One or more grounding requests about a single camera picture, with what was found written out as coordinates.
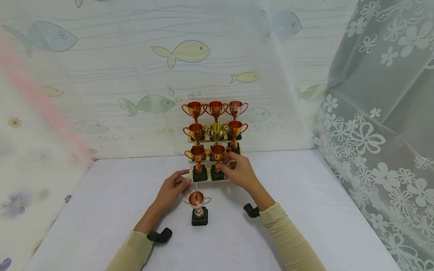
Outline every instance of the person's left hand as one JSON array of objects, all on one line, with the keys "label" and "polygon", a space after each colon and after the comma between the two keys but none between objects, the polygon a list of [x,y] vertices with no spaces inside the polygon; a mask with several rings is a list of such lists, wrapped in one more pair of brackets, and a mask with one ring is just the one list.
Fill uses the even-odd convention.
[{"label": "person's left hand", "polygon": [[190,170],[179,170],[168,177],[160,188],[153,205],[161,213],[166,213],[176,202],[181,193],[186,193],[191,188],[191,179],[182,175],[188,174]]}]

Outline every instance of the white table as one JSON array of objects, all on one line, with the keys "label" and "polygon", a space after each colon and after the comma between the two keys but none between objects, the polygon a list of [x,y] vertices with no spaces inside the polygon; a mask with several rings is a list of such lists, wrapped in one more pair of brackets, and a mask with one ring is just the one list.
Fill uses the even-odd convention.
[{"label": "white table", "polygon": [[[327,270],[400,270],[316,151],[246,156]],[[161,182],[188,167],[181,156],[98,160],[26,270],[104,270]],[[283,270],[260,218],[245,214],[243,206],[253,201],[243,190],[232,183],[199,184],[199,190],[212,198],[209,224],[191,226],[191,207],[175,206],[158,227],[173,236],[154,247],[143,270]]]}]

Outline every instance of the purple flower print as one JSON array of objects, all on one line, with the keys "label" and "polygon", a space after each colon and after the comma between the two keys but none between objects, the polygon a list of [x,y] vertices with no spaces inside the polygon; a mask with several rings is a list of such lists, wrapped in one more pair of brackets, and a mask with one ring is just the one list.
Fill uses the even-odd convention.
[{"label": "purple flower print", "polygon": [[65,198],[65,203],[68,203],[68,201],[69,201],[71,198],[72,198],[72,195],[71,195],[71,194],[67,195],[66,198]]},{"label": "purple flower print", "polygon": [[12,194],[9,200],[9,202],[3,203],[3,208],[6,209],[4,215],[12,218],[23,214],[26,211],[26,207],[30,205],[30,195],[25,193],[18,192]]},{"label": "purple flower print", "polygon": [[0,259],[0,271],[6,271],[12,264],[12,260],[10,258],[6,258],[4,261]]}]

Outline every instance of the white floral curtain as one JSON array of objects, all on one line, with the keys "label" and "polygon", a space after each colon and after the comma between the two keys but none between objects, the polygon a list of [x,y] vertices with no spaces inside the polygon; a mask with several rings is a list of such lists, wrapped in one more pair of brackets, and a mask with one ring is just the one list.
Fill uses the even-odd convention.
[{"label": "white floral curtain", "polygon": [[434,271],[434,0],[360,0],[314,144],[402,270]]}]

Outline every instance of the gold trophy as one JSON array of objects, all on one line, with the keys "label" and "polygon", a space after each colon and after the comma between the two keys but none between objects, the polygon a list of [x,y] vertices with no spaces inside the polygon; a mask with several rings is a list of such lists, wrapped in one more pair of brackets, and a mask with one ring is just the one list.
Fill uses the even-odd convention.
[{"label": "gold trophy", "polygon": [[190,207],[193,208],[193,214],[191,216],[192,226],[208,225],[208,209],[204,205],[211,201],[210,197],[205,197],[200,191],[193,191],[188,197],[182,200],[190,204]]},{"label": "gold trophy", "polygon": [[209,150],[205,150],[202,146],[193,146],[191,150],[186,150],[184,155],[196,162],[196,166],[193,167],[193,182],[206,181],[208,179],[207,169],[201,162],[209,156]]},{"label": "gold trophy", "polygon": [[218,123],[218,117],[226,112],[227,107],[227,103],[222,103],[221,101],[212,101],[208,104],[209,112],[206,110],[205,112],[214,117],[214,123]]},{"label": "gold trophy", "polygon": [[221,137],[224,137],[229,132],[229,127],[225,124],[214,123],[210,127],[206,126],[205,132],[210,135],[210,139],[214,139],[214,145],[217,145]]},{"label": "gold trophy", "polygon": [[211,166],[211,180],[219,181],[224,179],[224,173],[220,171],[217,165],[226,157],[230,152],[231,148],[225,148],[222,145],[214,145],[211,149],[207,149],[210,153],[210,157],[216,160],[216,164]]},{"label": "gold trophy", "polygon": [[201,139],[201,137],[203,137],[205,135],[205,132],[208,129],[209,129],[208,126],[204,127],[200,123],[193,123],[193,124],[190,124],[190,126],[188,126],[188,127],[182,128],[182,132],[184,134],[186,134],[187,136],[191,137],[194,141],[196,141],[194,143],[195,146],[200,146],[201,143],[199,142],[199,140]]},{"label": "gold trophy", "polygon": [[243,114],[247,108],[249,107],[248,103],[242,103],[240,101],[232,101],[229,103],[227,109],[225,110],[228,114],[232,116],[234,120],[237,119],[237,117],[241,114]]},{"label": "gold trophy", "polygon": [[205,113],[207,108],[208,108],[207,104],[201,104],[198,101],[191,101],[188,104],[183,104],[181,106],[182,111],[184,111],[187,115],[192,116],[195,123],[197,123],[197,118],[199,118],[199,116]]},{"label": "gold trophy", "polygon": [[[227,145],[232,149],[233,152],[240,154],[240,145],[237,143],[237,136],[244,133],[244,131],[247,130],[249,125],[247,123],[242,123],[239,120],[231,120],[227,123],[227,125],[229,127],[229,133],[232,136],[232,141],[229,142]],[[246,128],[241,131],[241,128],[244,125],[246,126]]]}]

